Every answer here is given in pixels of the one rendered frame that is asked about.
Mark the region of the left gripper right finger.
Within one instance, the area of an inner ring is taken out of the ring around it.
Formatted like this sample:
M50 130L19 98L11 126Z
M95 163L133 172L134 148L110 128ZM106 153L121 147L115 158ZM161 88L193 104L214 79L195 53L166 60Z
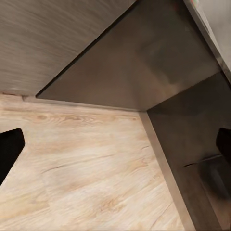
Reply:
M231 129L219 129L216 146L231 167Z

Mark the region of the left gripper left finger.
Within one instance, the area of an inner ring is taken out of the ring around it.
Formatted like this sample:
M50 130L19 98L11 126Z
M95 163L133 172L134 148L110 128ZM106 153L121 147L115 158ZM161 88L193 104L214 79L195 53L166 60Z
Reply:
M21 128L0 133L0 185L24 147L25 139Z

